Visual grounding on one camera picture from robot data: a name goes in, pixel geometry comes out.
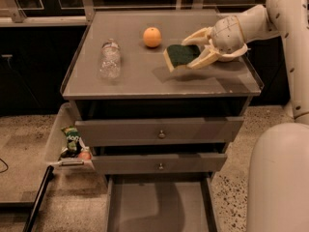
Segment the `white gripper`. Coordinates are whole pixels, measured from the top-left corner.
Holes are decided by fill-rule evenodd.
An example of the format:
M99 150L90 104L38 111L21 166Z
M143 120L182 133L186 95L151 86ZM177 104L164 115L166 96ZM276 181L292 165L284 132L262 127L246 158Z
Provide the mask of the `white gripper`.
M197 70L217 61L220 55L230 54L245 44L244 36L236 16L228 16L218 20L211 27L202 28L189 35L182 41L182 45L210 45L201 54L186 66Z

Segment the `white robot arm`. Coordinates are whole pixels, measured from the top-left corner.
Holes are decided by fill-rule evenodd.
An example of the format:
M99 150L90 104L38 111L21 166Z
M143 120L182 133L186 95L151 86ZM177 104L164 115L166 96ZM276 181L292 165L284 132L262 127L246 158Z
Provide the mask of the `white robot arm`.
M215 177L220 232L309 232L309 26L307 0L266 0L219 20L184 40L205 50L193 69L228 61L255 40L280 37L292 121L267 129L255 141L228 149Z

